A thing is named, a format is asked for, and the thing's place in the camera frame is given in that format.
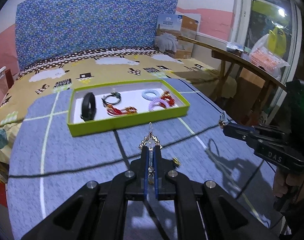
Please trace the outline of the right hand holding gripper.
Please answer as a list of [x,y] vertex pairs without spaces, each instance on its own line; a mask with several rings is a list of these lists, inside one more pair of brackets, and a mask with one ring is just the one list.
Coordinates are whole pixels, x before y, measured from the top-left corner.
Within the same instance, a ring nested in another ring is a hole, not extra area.
[[302,187],[299,196],[297,197],[297,201],[301,201],[304,199],[304,174],[295,175],[288,174],[285,175],[282,169],[277,167],[277,170],[274,175],[273,181],[273,194],[276,197],[282,197],[284,194],[288,192],[289,187]]

